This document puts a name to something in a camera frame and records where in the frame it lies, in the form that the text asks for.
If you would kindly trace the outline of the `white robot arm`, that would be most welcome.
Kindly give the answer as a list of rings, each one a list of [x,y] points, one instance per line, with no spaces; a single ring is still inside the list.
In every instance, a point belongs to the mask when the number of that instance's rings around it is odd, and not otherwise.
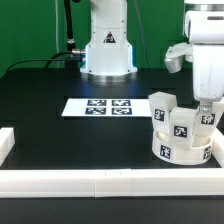
[[[90,3],[91,40],[81,71],[102,81],[135,73],[126,34],[127,1]],[[165,64],[171,73],[180,71],[184,60],[193,64],[194,98],[208,112],[224,96],[224,0],[184,0],[183,34],[188,41],[169,47]]]

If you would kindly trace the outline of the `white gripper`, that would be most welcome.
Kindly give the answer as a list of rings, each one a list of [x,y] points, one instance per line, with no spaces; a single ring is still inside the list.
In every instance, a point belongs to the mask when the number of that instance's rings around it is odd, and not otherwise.
[[[224,96],[224,45],[193,46],[193,92],[202,114]]]

